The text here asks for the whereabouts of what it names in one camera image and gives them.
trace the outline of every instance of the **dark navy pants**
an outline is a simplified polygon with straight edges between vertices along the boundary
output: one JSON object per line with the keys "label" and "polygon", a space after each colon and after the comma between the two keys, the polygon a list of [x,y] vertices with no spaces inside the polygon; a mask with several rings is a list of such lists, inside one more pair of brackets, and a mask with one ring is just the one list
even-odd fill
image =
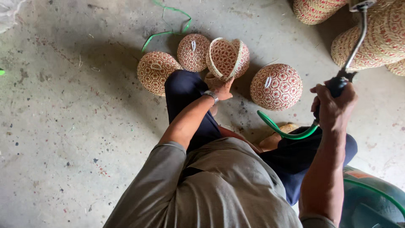
{"label": "dark navy pants", "polygon": [[[165,93],[169,123],[190,103],[197,100],[208,90],[198,73],[175,71],[166,80]],[[300,133],[308,127],[301,127],[292,133]],[[193,138],[187,152],[220,139],[218,124],[208,111]],[[311,165],[319,144],[322,130],[318,128],[312,135],[301,140],[282,139],[278,148],[264,152],[260,157],[276,172],[286,189],[287,202],[292,206],[297,203],[302,180]],[[344,165],[357,153],[357,143],[350,135],[346,136],[346,158]]]}

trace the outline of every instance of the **wristwatch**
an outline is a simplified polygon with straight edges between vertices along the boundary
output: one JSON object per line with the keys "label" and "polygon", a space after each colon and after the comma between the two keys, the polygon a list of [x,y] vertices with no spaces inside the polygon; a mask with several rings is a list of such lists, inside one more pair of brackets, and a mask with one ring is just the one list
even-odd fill
{"label": "wristwatch", "polygon": [[205,91],[205,92],[204,92],[204,95],[209,95],[209,96],[211,96],[212,98],[214,98],[214,101],[215,101],[214,104],[216,104],[216,103],[219,101],[218,96],[217,96],[214,92],[212,92],[211,90]]}

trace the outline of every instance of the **man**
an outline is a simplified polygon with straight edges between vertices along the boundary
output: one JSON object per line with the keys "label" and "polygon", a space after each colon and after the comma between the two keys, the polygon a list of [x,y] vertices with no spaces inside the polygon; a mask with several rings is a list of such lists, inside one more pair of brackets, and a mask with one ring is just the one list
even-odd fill
{"label": "man", "polygon": [[[320,84],[320,128],[302,140],[271,136],[263,152],[219,127],[209,109],[232,97],[233,79],[205,92],[197,73],[175,71],[166,83],[169,127],[108,218],[107,227],[304,227],[339,225],[342,168],[357,152],[346,134],[353,85],[332,98]],[[292,133],[305,130],[299,128]],[[300,215],[290,205],[300,197]]]}

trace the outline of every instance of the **concrete floor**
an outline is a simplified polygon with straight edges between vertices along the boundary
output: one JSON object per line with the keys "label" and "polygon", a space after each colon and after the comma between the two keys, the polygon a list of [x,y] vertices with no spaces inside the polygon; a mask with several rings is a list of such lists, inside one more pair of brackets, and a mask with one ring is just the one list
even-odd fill
{"label": "concrete floor", "polygon": [[[241,39],[248,72],[220,104],[222,126],[252,142],[270,134],[249,96],[265,64],[286,63],[301,75],[300,101],[276,122],[309,125],[309,89],[335,76],[329,49],[349,28],[339,15],[307,26],[286,0],[166,0],[193,21],[188,32]],[[165,20],[179,30],[179,13]],[[162,8],[141,0],[28,0],[17,24],[0,34],[0,227],[101,227],[168,126],[163,97],[136,78],[140,49],[170,30]],[[147,50],[176,55],[182,36],[156,37]],[[359,152],[351,165],[405,190],[405,77],[385,67],[356,77],[359,104],[348,126]]]}

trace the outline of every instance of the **gray shirt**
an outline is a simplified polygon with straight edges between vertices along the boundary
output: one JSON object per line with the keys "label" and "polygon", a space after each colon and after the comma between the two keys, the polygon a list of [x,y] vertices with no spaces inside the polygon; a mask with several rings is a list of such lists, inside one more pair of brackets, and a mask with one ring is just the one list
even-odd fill
{"label": "gray shirt", "polygon": [[334,228],[320,215],[298,219],[276,173],[250,146],[223,138],[186,156],[158,144],[122,195],[107,227]]}

